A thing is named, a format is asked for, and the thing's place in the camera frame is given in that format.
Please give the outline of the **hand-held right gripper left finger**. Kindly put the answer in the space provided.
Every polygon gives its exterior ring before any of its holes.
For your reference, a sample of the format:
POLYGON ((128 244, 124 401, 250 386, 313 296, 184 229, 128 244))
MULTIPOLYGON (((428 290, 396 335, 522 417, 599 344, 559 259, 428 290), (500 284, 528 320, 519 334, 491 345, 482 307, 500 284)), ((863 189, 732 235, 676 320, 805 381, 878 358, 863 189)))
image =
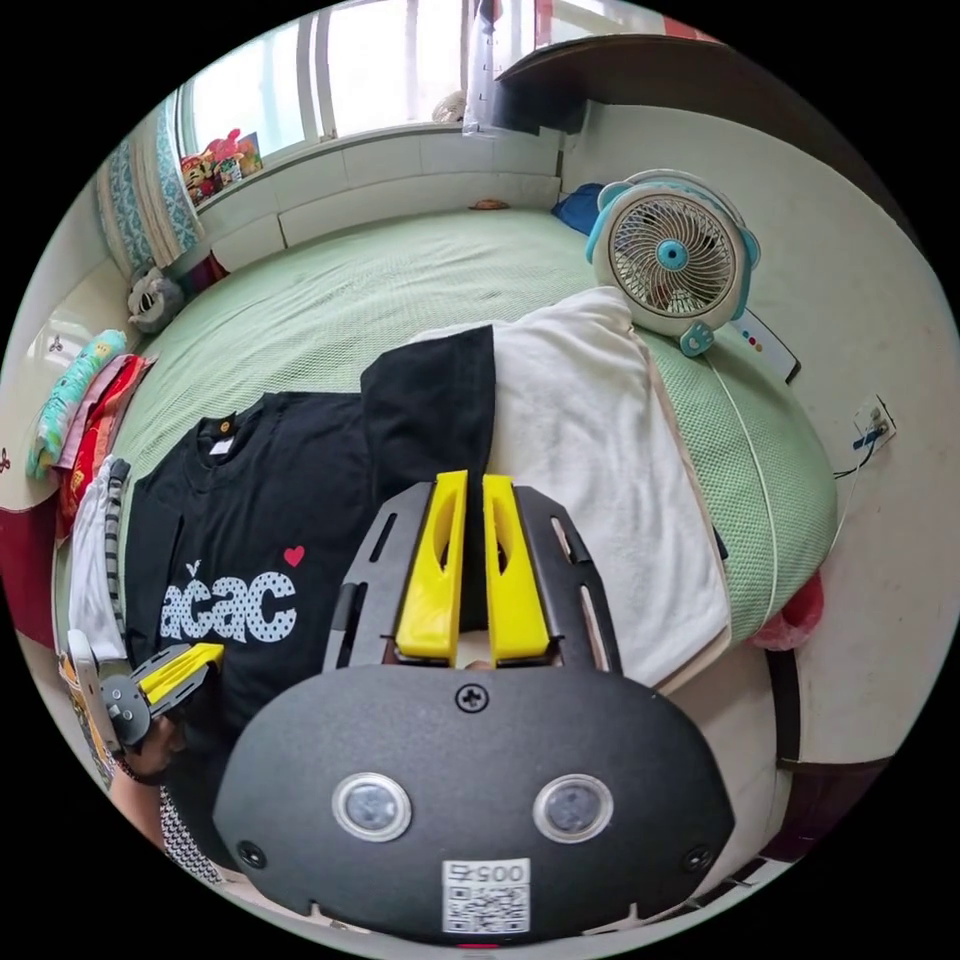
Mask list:
POLYGON ((399 652, 454 652, 460 632, 468 472, 437 475, 395 633, 399 652))

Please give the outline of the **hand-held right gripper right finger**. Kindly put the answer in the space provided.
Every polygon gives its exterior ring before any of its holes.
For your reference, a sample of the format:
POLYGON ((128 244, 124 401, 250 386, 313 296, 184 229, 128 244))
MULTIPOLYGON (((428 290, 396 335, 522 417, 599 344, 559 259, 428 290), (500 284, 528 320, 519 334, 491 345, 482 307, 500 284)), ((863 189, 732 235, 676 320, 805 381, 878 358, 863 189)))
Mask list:
POLYGON ((482 480, 487 626, 492 663, 543 658, 550 644, 512 480, 482 480))

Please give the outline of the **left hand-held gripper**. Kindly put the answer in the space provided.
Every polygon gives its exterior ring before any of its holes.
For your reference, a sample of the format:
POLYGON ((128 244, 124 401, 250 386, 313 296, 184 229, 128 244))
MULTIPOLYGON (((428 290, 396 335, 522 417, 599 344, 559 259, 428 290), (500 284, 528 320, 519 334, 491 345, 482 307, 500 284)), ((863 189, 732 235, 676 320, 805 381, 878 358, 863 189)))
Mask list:
POLYGON ((212 667, 220 668, 225 647, 200 642, 170 646, 127 676, 100 682, 105 718, 99 735, 106 747, 137 747, 151 723, 176 715, 206 682, 212 667))

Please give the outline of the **person's left hand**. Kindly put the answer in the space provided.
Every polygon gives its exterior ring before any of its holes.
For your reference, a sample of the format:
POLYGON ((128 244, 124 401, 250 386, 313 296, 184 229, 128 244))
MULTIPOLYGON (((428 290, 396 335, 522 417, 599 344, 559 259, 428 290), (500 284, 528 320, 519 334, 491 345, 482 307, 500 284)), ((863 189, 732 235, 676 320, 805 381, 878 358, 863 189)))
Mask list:
POLYGON ((185 746, 183 724, 169 715, 160 716, 152 721, 139 745, 125 754, 128 774, 145 785, 158 785, 185 746))

